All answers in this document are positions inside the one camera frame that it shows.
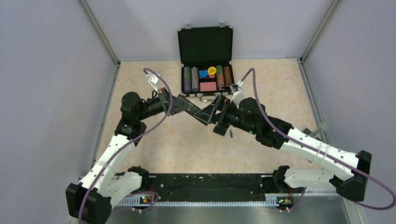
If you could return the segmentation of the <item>black battery cover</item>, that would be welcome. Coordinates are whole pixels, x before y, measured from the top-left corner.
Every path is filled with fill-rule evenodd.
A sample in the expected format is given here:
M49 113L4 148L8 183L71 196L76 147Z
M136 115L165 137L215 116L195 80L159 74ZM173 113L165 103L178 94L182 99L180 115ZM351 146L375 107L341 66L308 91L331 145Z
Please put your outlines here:
M229 128L229 125L228 125L228 124L223 124L223 123L221 123L221 124L216 125L216 126L214 127L213 132L216 133L216 134L218 134L218 135L225 136L225 134L226 134L228 128Z

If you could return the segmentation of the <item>black remote control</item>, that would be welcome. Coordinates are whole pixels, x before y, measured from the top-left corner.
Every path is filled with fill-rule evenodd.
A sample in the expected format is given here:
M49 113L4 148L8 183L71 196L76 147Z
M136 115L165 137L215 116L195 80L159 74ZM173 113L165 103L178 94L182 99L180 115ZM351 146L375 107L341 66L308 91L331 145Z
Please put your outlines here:
M208 126L209 124L212 123L213 111L214 111L213 104L209 104L205 108L200 109L198 106L196 106L193 103L189 103L189 108L186 110L186 112L190 116L192 116L197 121L204 124L205 126Z

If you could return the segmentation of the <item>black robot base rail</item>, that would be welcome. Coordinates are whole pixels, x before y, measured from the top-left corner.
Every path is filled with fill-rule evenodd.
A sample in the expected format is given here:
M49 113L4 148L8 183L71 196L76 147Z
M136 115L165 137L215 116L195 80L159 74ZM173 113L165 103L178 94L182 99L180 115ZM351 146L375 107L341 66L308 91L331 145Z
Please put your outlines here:
M119 206L292 207L303 188L276 182L271 174L150 174Z

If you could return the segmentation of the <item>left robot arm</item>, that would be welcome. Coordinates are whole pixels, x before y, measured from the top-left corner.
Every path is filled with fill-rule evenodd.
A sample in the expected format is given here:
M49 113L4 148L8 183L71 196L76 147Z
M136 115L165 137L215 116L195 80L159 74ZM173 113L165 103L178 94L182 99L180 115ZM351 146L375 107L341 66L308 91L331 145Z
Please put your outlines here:
M175 97L166 88L156 90L146 100L136 92L126 93L121 99L121 119L107 149L79 183L71 183L66 189L69 215L88 224L104 224L127 195L135 190L146 192L150 181L145 169L133 167L121 177L115 177L126 157L149 133L143 120L162 112L172 116L193 107L184 96Z

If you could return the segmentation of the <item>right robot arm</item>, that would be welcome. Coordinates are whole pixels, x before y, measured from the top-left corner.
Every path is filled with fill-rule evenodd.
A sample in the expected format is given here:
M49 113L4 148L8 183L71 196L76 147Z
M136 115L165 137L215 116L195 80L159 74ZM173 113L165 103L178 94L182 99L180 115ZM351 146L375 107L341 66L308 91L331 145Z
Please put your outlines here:
M320 165L318 169L280 166L274 172L274 187L279 192L290 188L312 187L335 191L340 196L362 202L365 198L372 155L364 150L347 152L310 137L292 124L271 116L264 117L264 105L256 99L243 99L238 105L218 96L193 117L205 125L214 124L214 132L225 135L230 126L255 136L267 147L293 153Z

